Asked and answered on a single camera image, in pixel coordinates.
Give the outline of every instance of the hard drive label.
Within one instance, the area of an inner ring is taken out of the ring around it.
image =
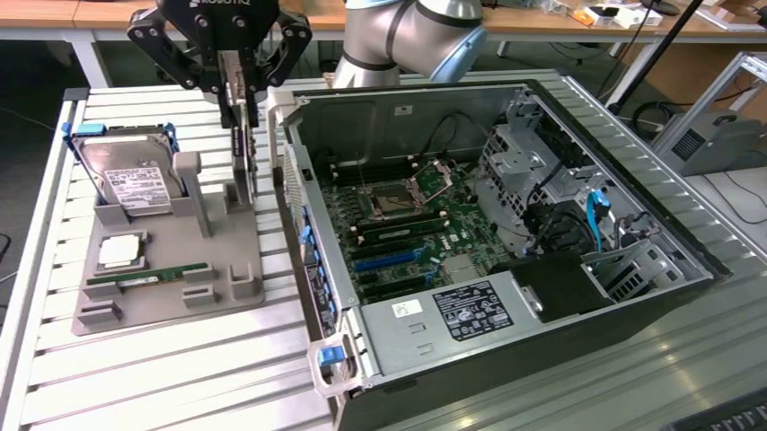
[[[170,204],[162,174],[157,167],[104,171],[106,181],[124,209],[161,207]]]

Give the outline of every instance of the power supply label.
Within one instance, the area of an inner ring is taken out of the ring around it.
[[[513,325],[489,281],[433,294],[433,301],[456,341]]]

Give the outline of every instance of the black pole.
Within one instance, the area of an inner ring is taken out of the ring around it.
[[[616,115],[620,114],[620,109],[623,108],[623,104],[625,103],[625,101],[629,99],[631,95],[636,91],[636,88],[639,87],[639,84],[643,82],[647,74],[649,74],[649,71],[652,70],[655,63],[657,63],[660,56],[663,56],[663,53],[667,51],[668,45],[671,45],[671,42],[673,42],[673,39],[676,38],[676,36],[681,30],[681,27],[684,27],[684,24],[687,24],[687,21],[691,19],[691,16],[695,13],[695,11],[697,10],[697,7],[701,5],[701,3],[703,3],[703,0],[692,0],[689,5],[687,6],[687,9],[684,9],[684,12],[679,16],[679,19],[677,19],[676,23],[673,24],[671,31],[668,32],[667,36],[660,41],[660,45],[657,45],[657,49],[655,50],[655,52],[652,53],[652,55],[647,59],[647,63],[644,63],[644,66],[643,66],[641,70],[639,71],[639,74],[636,75],[636,77],[631,81],[631,84],[628,85],[625,92],[623,92],[623,94],[620,95],[619,101],[616,101],[615,103],[612,103],[608,106],[608,110],[613,114],[616,114]]]

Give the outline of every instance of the aluminum profile table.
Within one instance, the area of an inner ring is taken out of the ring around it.
[[[467,78],[501,79],[543,83],[735,275],[628,341],[387,431],[657,429],[767,385],[761,244],[687,182],[657,169],[641,141],[569,77],[521,71]],[[288,88],[322,85],[322,80],[302,80]],[[230,179],[228,132],[218,127],[214,105],[198,92],[173,86],[101,89],[85,102],[65,102],[60,121],[66,119],[108,125],[169,121],[177,125],[181,149],[202,152],[205,187],[220,187]],[[269,274],[265,305],[85,338],[69,333],[68,320],[92,189],[54,137],[0,338],[0,360],[10,364],[4,376],[4,430],[332,428],[302,357],[306,335],[270,191],[264,130],[254,136],[261,172],[257,222]]]

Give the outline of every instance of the white label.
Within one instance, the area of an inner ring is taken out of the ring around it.
[[[104,171],[106,181],[124,209],[161,207],[170,204],[165,181],[157,167]]]
[[[411,299],[403,303],[392,304],[392,310],[395,310],[395,316],[397,319],[400,317],[408,316],[409,314],[417,314],[423,312],[423,308],[420,308],[420,302],[417,299]]]
[[[395,106],[395,117],[412,114],[412,105]]]

